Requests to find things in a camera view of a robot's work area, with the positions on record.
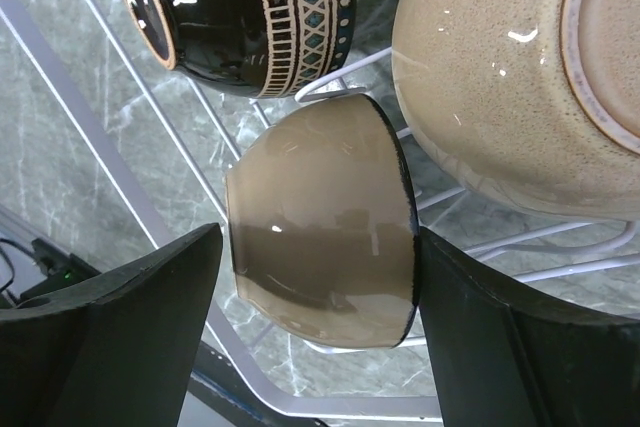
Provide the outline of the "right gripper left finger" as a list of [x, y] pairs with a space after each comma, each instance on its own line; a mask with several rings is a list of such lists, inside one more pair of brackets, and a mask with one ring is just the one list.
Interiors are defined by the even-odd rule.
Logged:
[[5, 426], [174, 426], [223, 250], [203, 225], [1, 313]]

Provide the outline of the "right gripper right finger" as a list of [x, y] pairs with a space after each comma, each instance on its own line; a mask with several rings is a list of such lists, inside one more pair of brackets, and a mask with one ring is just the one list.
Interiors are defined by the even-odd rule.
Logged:
[[529, 287], [420, 230], [419, 298], [447, 426], [636, 426], [639, 322]]

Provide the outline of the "brown bowl black interior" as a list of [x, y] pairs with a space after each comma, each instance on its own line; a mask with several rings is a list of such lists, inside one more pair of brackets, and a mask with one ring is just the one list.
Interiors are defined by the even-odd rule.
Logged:
[[225, 177], [237, 294], [334, 348], [393, 348], [418, 304], [419, 219], [408, 165], [365, 94], [269, 127]]

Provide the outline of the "beige speckled bowl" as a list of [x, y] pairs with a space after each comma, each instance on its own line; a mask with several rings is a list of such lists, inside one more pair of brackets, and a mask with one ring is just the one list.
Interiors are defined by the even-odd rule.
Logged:
[[639, 0], [400, 0], [399, 105], [463, 186], [556, 217], [639, 217]]

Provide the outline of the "black patterned bowl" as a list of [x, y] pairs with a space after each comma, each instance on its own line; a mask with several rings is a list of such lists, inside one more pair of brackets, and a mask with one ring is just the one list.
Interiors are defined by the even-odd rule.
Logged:
[[124, 0], [170, 71], [248, 98], [284, 98], [340, 69], [357, 0]]

